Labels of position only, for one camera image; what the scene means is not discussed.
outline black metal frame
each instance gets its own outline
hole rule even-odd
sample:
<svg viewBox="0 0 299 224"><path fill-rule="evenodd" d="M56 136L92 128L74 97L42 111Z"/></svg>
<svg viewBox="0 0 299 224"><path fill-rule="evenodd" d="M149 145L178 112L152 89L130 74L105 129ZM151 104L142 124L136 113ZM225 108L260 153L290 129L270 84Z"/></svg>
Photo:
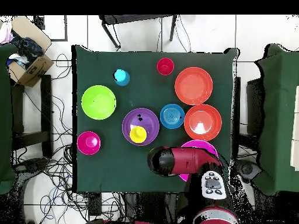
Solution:
<svg viewBox="0 0 299 224"><path fill-rule="evenodd" d="M40 83L41 91L41 131L23 133L23 92L24 86L12 86L13 108L13 142L12 150L39 144L43 150L43 156L50 158L53 155L52 138L52 100L51 100L51 75L43 75Z"/></svg>
<svg viewBox="0 0 299 224"><path fill-rule="evenodd" d="M102 27L104 29L104 31L106 32L106 34L108 35L109 39L112 41L113 45L115 46L115 48L121 48L121 45L118 45L115 41L115 39L113 38L113 36L111 35L111 33L109 32L107 25L114 25L114 24L119 24L119 23L126 23L126 22L132 22L132 21L138 21L138 20L146 20L146 19L152 19L152 18L163 18L166 16L170 16L170 15L139 15L139 18L135 18L135 19L127 19L125 20L125 18L122 18L121 21L118 21L119 16L112 16L114 22L110 22L110 20L107 20L105 18L105 15L99 15L100 20L102 20ZM171 35L170 35L170 39L169 41L172 41L173 39L173 33L174 33L174 29L175 29L175 22L176 22L176 18L178 15L172 15L172 24L171 24Z"/></svg>

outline yellow cup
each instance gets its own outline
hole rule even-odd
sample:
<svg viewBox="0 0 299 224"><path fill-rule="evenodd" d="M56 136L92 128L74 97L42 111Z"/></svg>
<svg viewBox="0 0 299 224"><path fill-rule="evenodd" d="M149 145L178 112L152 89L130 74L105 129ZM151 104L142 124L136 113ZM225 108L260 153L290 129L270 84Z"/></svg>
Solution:
<svg viewBox="0 0 299 224"><path fill-rule="evenodd" d="M147 138L147 131L141 126L135 126L130 131L130 138L133 142L140 144Z"/></svg>

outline cyan cup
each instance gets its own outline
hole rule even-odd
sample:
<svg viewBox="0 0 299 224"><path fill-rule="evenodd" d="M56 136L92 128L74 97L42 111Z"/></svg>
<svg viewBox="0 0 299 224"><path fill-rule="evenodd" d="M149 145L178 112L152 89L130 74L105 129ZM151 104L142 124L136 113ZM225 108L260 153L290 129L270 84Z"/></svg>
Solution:
<svg viewBox="0 0 299 224"><path fill-rule="evenodd" d="M113 73L113 77L114 77L116 84L119 86L125 86L130 81L130 75L128 74L127 71L124 71L123 69L117 69Z"/></svg>

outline blue bowl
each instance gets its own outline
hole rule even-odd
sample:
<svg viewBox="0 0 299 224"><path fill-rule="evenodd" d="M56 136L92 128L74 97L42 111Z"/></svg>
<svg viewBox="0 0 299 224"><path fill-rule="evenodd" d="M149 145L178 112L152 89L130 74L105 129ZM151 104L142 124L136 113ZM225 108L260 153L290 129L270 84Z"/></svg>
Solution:
<svg viewBox="0 0 299 224"><path fill-rule="evenodd" d="M184 110L177 104L168 104L160 112L160 121L168 129L179 128L184 118Z"/></svg>

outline purple plate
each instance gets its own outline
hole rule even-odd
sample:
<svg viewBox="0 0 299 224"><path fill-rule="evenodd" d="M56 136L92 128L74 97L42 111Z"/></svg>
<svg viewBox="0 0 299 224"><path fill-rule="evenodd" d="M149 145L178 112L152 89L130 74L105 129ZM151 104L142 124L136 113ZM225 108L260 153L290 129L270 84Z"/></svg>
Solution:
<svg viewBox="0 0 299 224"><path fill-rule="evenodd" d="M141 126L147 131L147 138L142 143L135 143L130 138L130 131L136 126ZM126 140L137 146L150 144L159 133L159 120L157 116L149 109L137 108L130 111L123 121L123 134Z"/></svg>

